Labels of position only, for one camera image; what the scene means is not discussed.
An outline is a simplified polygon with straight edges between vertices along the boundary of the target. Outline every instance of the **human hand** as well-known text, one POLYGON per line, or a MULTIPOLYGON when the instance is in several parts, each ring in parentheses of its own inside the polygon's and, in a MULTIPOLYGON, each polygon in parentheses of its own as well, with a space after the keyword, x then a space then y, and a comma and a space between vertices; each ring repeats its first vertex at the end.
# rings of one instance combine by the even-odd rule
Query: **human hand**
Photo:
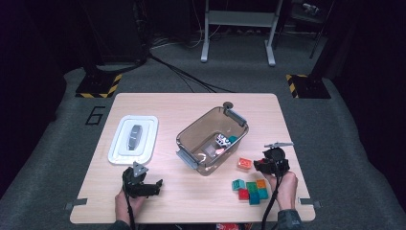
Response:
MULTIPOLYGON (((145 196, 138 196, 136 198, 129 197, 129 203, 132 208, 132 212, 134 214, 134 218, 138 215, 141 211, 141 207, 143 206, 144 200, 146 199, 145 196)), ((125 194, 123 189, 116 195, 116 220, 122 220, 130 226, 130 218, 128 213, 128 205, 125 200, 125 194)))
MULTIPOLYGON (((272 174, 263 173, 263 176, 271 184, 272 191, 277 187, 277 177, 272 174)), ((295 209, 296 189, 298 188, 298 178, 293 172, 287 172, 283 176, 280 187, 278 188, 277 201, 280 210, 295 209)))

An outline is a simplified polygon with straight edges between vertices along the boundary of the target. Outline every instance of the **red object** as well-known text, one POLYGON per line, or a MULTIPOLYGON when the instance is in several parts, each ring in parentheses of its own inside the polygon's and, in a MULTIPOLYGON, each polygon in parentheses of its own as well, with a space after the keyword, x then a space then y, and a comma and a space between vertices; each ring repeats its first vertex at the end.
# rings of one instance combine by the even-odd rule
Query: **red object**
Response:
POLYGON ((251 169, 252 165, 253 165, 253 163, 251 160, 239 157, 239 160, 238 160, 239 168, 242 168, 244 170, 249 170, 249 169, 251 169))
POLYGON ((250 230, 252 223, 218 223, 216 230, 250 230))
POLYGON ((247 189, 239 189, 238 190, 238 199, 249 199, 250 195, 247 189))

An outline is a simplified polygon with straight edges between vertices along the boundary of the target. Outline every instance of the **hazard stripe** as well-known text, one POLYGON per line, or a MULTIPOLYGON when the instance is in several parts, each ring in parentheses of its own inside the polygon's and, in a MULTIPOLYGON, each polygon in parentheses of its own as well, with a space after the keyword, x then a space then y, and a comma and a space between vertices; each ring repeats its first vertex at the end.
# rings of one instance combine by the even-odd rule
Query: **hazard stripe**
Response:
POLYGON ((298 98, 298 93, 296 92, 295 84, 293 83, 292 76, 286 75, 287 83, 289 84, 290 93, 293 98, 298 98))
POLYGON ((307 78, 307 75, 286 75, 287 83, 289 84, 289 90, 292 94, 292 97, 299 98, 298 91, 296 90, 296 86, 293 83, 293 77, 307 78))
POLYGON ((119 82, 122 79, 122 75, 117 76, 110 89, 108 90, 107 93, 77 93, 76 97, 78 98, 111 98, 114 95, 114 92, 117 90, 117 87, 119 86, 119 82))

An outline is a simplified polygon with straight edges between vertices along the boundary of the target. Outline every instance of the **transparent plastic bin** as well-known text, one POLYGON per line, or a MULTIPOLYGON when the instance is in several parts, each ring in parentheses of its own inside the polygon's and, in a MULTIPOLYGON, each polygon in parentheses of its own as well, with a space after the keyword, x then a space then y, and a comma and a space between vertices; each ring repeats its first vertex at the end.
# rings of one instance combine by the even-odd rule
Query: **transparent plastic bin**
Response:
POLYGON ((238 148, 248 133, 244 118, 234 112, 232 103, 224 103, 200 117, 176 137, 176 154, 192 169, 210 175, 238 148), (217 138, 225 137, 228 146, 221 146, 217 138))

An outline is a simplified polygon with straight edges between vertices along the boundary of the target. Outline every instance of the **teal cube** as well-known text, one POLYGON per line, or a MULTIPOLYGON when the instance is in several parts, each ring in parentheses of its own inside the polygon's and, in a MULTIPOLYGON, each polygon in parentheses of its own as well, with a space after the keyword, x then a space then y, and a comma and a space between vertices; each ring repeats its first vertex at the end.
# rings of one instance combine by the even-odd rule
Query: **teal cube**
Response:
POLYGON ((245 189, 245 181, 237 179, 233 181, 233 191, 238 191, 239 189, 245 189))
POLYGON ((269 197, 266 189, 258 189, 259 199, 267 199, 269 197))
POLYGON ((259 193, 250 193, 250 205, 259 204, 259 193))

